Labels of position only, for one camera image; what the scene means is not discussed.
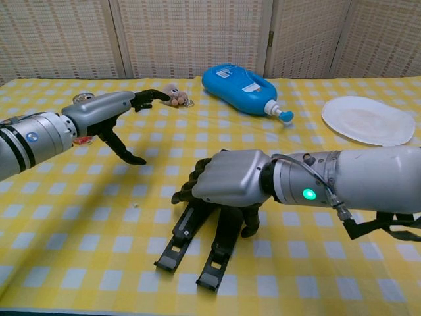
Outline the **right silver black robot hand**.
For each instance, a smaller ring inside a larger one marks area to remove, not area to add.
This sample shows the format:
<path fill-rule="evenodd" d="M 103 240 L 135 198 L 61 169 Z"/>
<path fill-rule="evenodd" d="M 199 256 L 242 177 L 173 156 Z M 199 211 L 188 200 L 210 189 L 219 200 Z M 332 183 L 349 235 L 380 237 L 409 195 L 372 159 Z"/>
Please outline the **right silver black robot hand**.
<path fill-rule="evenodd" d="M 237 208 L 245 223 L 241 236 L 251 237 L 259 229 L 259 207 L 272 195 L 269 185 L 260 181 L 270 162 L 270 156 L 259 149 L 222 150 L 196 162 L 188 181 L 173 194 L 171 203 L 201 200 Z"/>

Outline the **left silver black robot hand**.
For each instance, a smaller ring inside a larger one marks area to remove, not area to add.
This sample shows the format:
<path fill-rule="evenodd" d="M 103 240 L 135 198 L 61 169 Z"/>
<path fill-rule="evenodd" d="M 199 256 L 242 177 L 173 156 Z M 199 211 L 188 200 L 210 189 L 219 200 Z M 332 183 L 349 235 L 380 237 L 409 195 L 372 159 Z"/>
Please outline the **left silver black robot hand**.
<path fill-rule="evenodd" d="M 146 160 L 129 152 L 113 128 L 121 114 L 149 109 L 156 99 L 169 101 L 170 96 L 155 89 L 112 92 L 69 105 L 61 113 L 71 119 L 79 137 L 98 136 L 126 163 L 144 165 Z"/>

